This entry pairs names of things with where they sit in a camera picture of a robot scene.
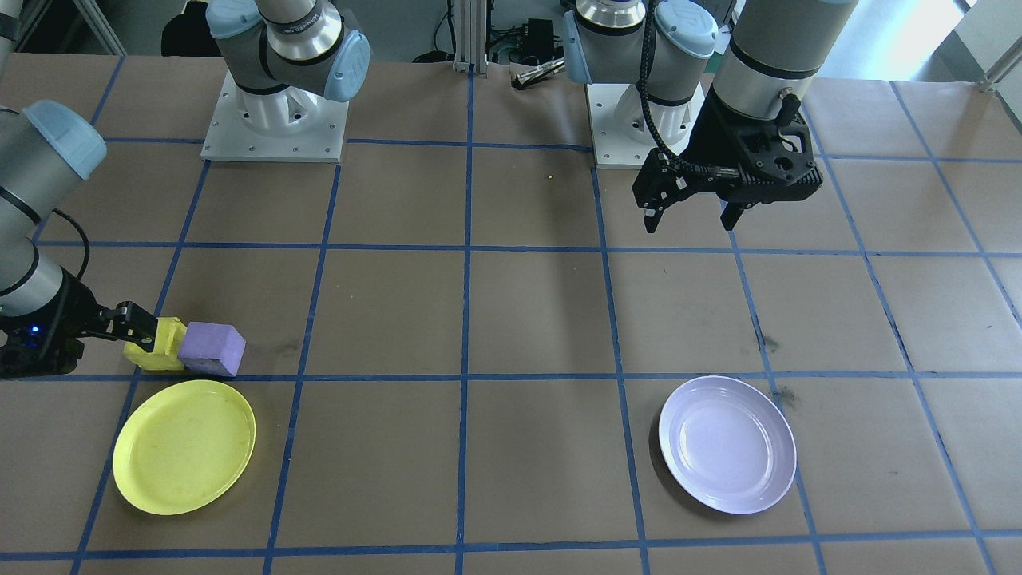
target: black cable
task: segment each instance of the black cable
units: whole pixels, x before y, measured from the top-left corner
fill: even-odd
[[[678,166],[682,175],[736,179],[739,177],[739,173],[734,167],[700,165],[683,159],[667,146],[663,138],[660,137],[660,131],[656,129],[656,124],[653,122],[653,113],[649,109],[649,92],[646,90],[646,82],[649,80],[649,74],[653,69],[653,58],[656,55],[656,35],[653,31],[653,14],[656,13],[656,5],[659,3],[660,0],[649,0],[649,5],[646,8],[646,27],[643,31],[639,81],[636,82],[636,89],[639,91],[639,101],[642,103],[642,116],[646,122],[646,128],[649,130],[650,136],[653,137],[657,150],[666,155],[670,162]]]
[[[458,45],[454,40],[454,0],[448,0],[448,28],[451,29],[451,53],[458,53]]]
[[[451,17],[451,10],[452,10],[451,2],[448,2],[447,13],[440,16],[440,19],[436,21],[436,28],[433,29],[433,49],[436,51],[439,51],[439,46],[436,45],[436,34],[439,33],[440,27],[444,26],[444,18]]]
[[[72,227],[78,231],[78,234],[82,236],[82,248],[85,252],[82,254],[82,267],[79,268],[78,274],[75,276],[78,279],[82,279],[82,276],[85,275],[86,268],[89,267],[89,236],[85,234],[85,230],[82,229],[82,226],[75,221],[75,218],[72,218],[67,213],[63,212],[59,207],[54,207],[53,212],[67,220],[67,223],[69,223]]]

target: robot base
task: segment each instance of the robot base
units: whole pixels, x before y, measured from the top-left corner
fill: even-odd
[[[615,107],[621,95],[631,84],[589,84],[586,91],[589,95],[589,118],[593,129],[593,144],[596,155],[596,166],[638,170],[646,159],[646,154],[653,147],[653,139],[646,135],[649,143],[641,143],[626,134],[620,122],[614,116]],[[689,145],[692,125],[699,114],[705,96],[702,86],[697,86],[692,100],[685,112],[685,128],[681,128],[682,139],[670,145],[676,153],[681,153]]]
[[[310,95],[318,98],[320,109],[316,124],[294,134],[260,134],[242,118],[238,89],[228,73],[205,134],[202,158],[214,161],[340,161],[347,102]]]

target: purple sponge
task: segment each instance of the purple sponge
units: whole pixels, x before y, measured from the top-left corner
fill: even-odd
[[[233,378],[244,351],[245,340],[233,326],[192,322],[178,360],[191,372]]]

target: yellow sponge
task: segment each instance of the yellow sponge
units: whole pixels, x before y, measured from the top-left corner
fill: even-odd
[[[132,343],[125,344],[125,357],[146,372],[184,372],[178,360],[181,342],[185,339],[185,325],[177,318],[160,318],[156,325],[156,341],[152,353]]]

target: wall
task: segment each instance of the wall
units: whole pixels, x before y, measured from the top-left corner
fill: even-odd
[[[1022,2],[1019,0],[979,0],[969,10],[955,32],[983,69],[1022,36]],[[1022,117],[1022,64],[997,87],[1001,97],[1017,117]]]

